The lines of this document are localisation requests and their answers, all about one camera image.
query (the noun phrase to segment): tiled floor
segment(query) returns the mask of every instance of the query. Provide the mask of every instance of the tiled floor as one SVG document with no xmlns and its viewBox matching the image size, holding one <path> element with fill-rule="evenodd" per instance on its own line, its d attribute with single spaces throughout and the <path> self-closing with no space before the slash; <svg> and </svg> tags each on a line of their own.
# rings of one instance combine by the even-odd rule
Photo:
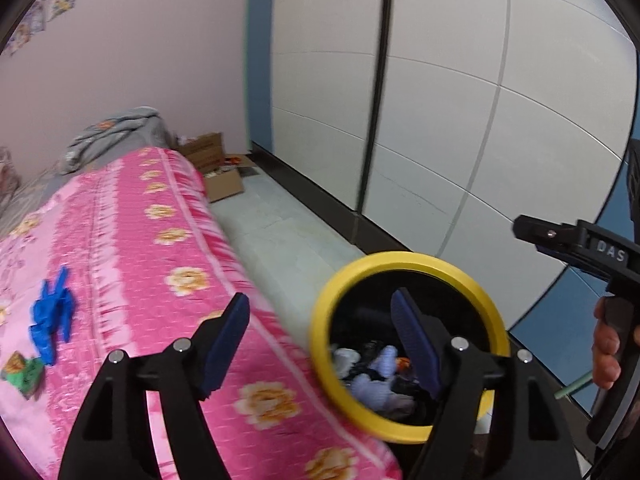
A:
<svg viewBox="0 0 640 480">
<path fill-rule="evenodd" d="M 364 256 L 261 170 L 245 192 L 210 206 L 248 277 L 270 301 L 284 328 L 308 349 L 316 297 L 341 267 Z M 491 415 L 478 421 L 487 433 Z M 581 457 L 585 473 L 588 464 Z"/>
</svg>

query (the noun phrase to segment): flower pattern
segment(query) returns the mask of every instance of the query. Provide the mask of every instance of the flower pattern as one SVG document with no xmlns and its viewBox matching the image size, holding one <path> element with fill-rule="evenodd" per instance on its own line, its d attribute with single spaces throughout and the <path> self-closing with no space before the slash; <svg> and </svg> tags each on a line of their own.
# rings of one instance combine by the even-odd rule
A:
<svg viewBox="0 0 640 480">
<path fill-rule="evenodd" d="M 162 171 L 149 170 L 149 171 L 145 171 L 145 173 L 140 175 L 140 180 L 151 180 L 152 178 L 155 178 L 156 176 L 160 176 L 160 175 L 162 175 Z"/>
<path fill-rule="evenodd" d="M 11 231 L 11 234 L 16 236 L 25 235 L 38 224 L 40 224 L 40 218 L 36 215 L 27 215 L 22 222 L 20 222 L 20 225 Z"/>
<path fill-rule="evenodd" d="M 300 406 L 294 401 L 296 393 L 285 388 L 282 383 L 258 382 L 246 384 L 240 389 L 241 399 L 234 407 L 241 415 L 247 415 L 247 423 L 257 430 L 277 426 L 284 419 L 300 413 Z"/>
<path fill-rule="evenodd" d="M 196 290 L 209 288 L 207 273 L 198 267 L 176 267 L 164 282 L 176 296 L 188 296 Z"/>
<path fill-rule="evenodd" d="M 11 313 L 9 300 L 0 300 L 0 326 L 6 323 L 6 317 Z"/>
<path fill-rule="evenodd" d="M 103 132 L 107 131 L 109 128 L 113 128 L 115 126 L 116 121 L 102 121 L 101 123 L 94 124 L 94 128 L 97 130 L 101 130 Z"/>
<path fill-rule="evenodd" d="M 166 184 L 162 182 L 152 182 L 148 186 L 146 186 L 145 194 L 149 193 L 157 193 L 159 191 L 164 191 L 166 189 Z"/>
<path fill-rule="evenodd" d="M 170 227 L 164 231 L 160 231 L 154 240 L 155 244 L 173 245 L 176 242 L 183 242 L 191 236 L 187 229 L 181 227 Z"/>
<path fill-rule="evenodd" d="M 305 473 L 310 480 L 353 480 L 358 475 L 354 467 L 357 463 L 353 449 L 329 447 L 318 451 L 315 458 L 306 463 Z"/>
<path fill-rule="evenodd" d="M 158 162 L 160 162 L 159 158 L 148 158 L 140 162 L 140 166 L 152 166 L 154 164 L 157 164 Z"/>
<path fill-rule="evenodd" d="M 171 218 L 175 215 L 175 209 L 170 205 L 152 204 L 145 209 L 145 214 L 150 220 L 159 220 L 161 218 Z"/>
</svg>

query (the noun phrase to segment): blue wall panel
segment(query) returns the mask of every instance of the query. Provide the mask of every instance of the blue wall panel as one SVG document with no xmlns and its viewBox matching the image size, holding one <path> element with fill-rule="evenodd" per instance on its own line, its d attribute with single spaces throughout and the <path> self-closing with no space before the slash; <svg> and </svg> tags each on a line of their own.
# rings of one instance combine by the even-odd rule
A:
<svg viewBox="0 0 640 480">
<path fill-rule="evenodd" d="M 511 332 L 563 383 L 571 383 L 591 368 L 592 313 L 597 301 L 591 287 L 573 270 L 566 270 Z"/>
<path fill-rule="evenodd" d="M 613 185 L 613 192 L 600 215 L 598 225 L 630 240 L 634 239 L 634 225 L 629 211 L 629 197 L 626 193 L 626 174 L 628 164 L 625 162 Z"/>
<path fill-rule="evenodd" d="M 591 407 L 593 406 L 593 399 L 596 397 L 598 387 L 595 384 L 590 384 L 585 389 L 574 395 L 574 399 L 580 404 L 587 412 L 591 413 Z"/>
<path fill-rule="evenodd" d="M 603 282 L 599 278 L 595 278 L 586 272 L 582 272 L 581 270 L 573 269 L 574 272 L 583 280 L 593 292 L 595 292 L 598 296 L 604 296 L 605 288 L 607 286 L 607 282 Z"/>
<path fill-rule="evenodd" d="M 273 0 L 248 0 L 246 105 L 249 136 L 273 151 L 271 133 L 271 10 Z"/>
</svg>

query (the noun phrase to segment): cardboard box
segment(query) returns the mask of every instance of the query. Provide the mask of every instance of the cardboard box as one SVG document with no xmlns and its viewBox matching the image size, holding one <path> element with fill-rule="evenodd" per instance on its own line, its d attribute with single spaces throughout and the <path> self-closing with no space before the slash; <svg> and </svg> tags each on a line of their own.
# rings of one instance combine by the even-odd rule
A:
<svg viewBox="0 0 640 480">
<path fill-rule="evenodd" d="M 178 147 L 178 152 L 202 174 L 210 173 L 225 163 L 222 134 L 211 133 L 190 140 Z"/>
<path fill-rule="evenodd" d="M 178 147 L 178 152 L 202 174 L 209 202 L 242 193 L 244 186 L 238 169 L 255 166 L 246 155 L 230 154 L 225 158 L 222 134 L 219 133 L 190 140 Z"/>
<path fill-rule="evenodd" d="M 204 187 L 207 190 L 209 202 L 216 202 L 244 191 L 242 178 L 236 168 L 204 175 Z"/>
</svg>

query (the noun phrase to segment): wardrobe door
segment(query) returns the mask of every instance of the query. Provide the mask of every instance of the wardrobe door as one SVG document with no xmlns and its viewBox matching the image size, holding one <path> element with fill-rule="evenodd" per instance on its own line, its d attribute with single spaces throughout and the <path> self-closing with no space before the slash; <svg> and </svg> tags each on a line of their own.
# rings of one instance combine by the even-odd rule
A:
<svg viewBox="0 0 640 480">
<path fill-rule="evenodd" d="M 552 222 L 593 220 L 619 164 L 576 124 L 501 89 L 471 195 L 442 258 L 478 281 L 510 328 L 564 267 L 514 238 L 513 219 L 526 214 Z"/>
<path fill-rule="evenodd" d="M 623 155 L 636 50 L 604 0 L 511 0 L 502 84 Z"/>
<path fill-rule="evenodd" d="M 355 208 L 380 0 L 274 0 L 273 151 Z"/>
<path fill-rule="evenodd" d="M 436 254 L 465 194 L 497 91 L 507 0 L 394 0 L 364 215 Z"/>
</svg>

